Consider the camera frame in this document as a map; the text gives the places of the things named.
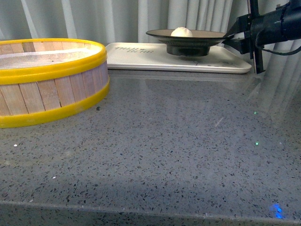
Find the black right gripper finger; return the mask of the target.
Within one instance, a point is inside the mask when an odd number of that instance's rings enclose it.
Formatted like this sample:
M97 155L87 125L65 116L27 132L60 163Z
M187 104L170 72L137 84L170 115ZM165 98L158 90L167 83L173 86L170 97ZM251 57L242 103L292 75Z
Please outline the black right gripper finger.
M234 35L250 30L251 27L251 14L239 16L229 31L225 34L226 38L232 38Z
M240 54L253 53L253 43L249 38L227 39L222 43L236 49Z

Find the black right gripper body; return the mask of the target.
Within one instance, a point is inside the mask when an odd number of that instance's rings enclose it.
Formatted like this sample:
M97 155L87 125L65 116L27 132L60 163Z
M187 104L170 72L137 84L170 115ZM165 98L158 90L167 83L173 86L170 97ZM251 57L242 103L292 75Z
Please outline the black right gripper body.
M264 72L262 51L265 45L285 41L282 21L288 4L276 7L276 10L259 14L257 0L248 1L250 13L250 43L254 70L257 74Z

